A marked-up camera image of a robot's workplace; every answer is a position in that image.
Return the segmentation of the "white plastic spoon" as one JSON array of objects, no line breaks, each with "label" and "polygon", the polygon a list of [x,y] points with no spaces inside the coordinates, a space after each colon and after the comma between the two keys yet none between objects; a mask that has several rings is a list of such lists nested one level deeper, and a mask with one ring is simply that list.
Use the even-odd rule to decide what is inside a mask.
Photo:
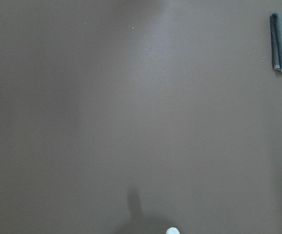
[{"label": "white plastic spoon", "polygon": [[166,234],[180,234],[180,231],[175,227],[170,227],[166,230]]}]

